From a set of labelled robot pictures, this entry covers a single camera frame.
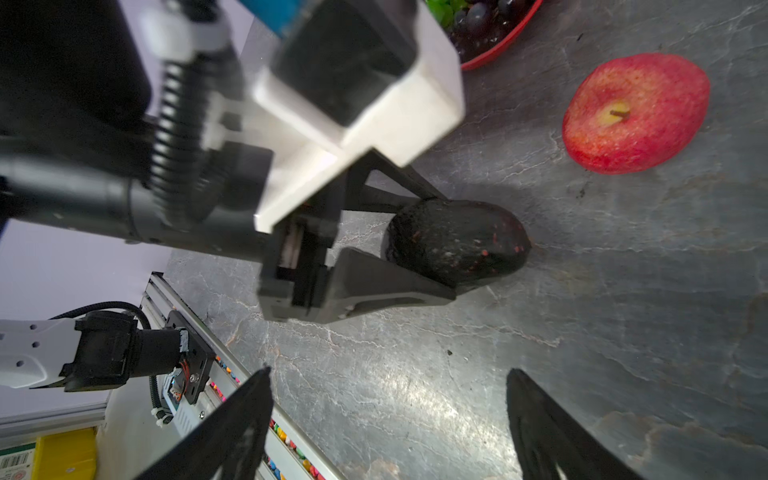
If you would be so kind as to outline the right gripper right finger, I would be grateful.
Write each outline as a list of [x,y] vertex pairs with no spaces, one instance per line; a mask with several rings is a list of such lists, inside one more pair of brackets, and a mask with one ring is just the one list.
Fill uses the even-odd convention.
[[524,479],[638,479],[521,369],[510,370],[506,403]]

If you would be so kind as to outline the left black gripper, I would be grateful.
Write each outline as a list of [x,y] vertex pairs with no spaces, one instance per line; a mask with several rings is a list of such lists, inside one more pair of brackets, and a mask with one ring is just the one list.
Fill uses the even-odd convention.
[[266,320],[331,322],[396,307],[442,306],[454,289],[355,248],[326,265],[343,207],[397,213],[421,200],[447,197],[414,167],[397,166],[376,150],[280,220],[264,253],[257,296]]

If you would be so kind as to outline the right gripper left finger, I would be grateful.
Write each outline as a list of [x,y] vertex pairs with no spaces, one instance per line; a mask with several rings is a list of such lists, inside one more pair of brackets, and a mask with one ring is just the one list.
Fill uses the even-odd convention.
[[140,479],[253,479],[264,457],[274,407],[271,368],[241,384],[212,415]]

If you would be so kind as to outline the dark avocado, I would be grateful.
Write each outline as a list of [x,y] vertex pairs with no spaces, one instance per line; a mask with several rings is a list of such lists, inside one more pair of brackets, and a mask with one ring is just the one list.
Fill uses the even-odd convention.
[[487,202],[421,200],[395,214],[382,241],[386,260],[462,294],[526,263],[532,243],[510,211]]

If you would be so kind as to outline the green fake grape bunch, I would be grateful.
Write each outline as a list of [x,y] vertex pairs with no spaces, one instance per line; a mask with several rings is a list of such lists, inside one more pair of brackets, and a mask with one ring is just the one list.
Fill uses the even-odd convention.
[[451,29],[456,13],[468,7],[466,0],[425,0],[425,3],[444,30]]

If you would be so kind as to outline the purple fake grape bunch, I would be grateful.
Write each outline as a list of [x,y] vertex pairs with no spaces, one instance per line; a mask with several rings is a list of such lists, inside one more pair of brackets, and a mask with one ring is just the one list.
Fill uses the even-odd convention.
[[444,26],[462,64],[500,45],[530,13],[534,1],[449,1],[452,13]]

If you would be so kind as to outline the red fake apple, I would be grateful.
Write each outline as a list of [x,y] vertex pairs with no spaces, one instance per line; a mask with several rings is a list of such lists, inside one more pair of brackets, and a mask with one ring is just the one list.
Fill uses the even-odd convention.
[[644,53],[598,66],[565,112],[562,139],[583,168],[638,173],[680,153],[704,123],[711,84],[705,71],[674,54]]

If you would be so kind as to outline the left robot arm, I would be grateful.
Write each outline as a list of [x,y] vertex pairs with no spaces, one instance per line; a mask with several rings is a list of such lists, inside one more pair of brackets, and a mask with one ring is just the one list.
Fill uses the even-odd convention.
[[281,41],[245,78],[216,1],[1,5],[1,217],[262,265],[266,319],[443,305],[450,287],[356,249],[345,211],[439,192],[413,160],[465,113],[459,57],[422,1],[249,1]]

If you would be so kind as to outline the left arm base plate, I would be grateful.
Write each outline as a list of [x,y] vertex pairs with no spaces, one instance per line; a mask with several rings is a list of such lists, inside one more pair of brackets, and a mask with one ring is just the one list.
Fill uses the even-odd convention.
[[180,331],[180,360],[177,367],[165,376],[163,398],[173,414],[182,401],[194,405],[205,390],[216,354],[206,339],[178,310],[171,310],[166,326]]

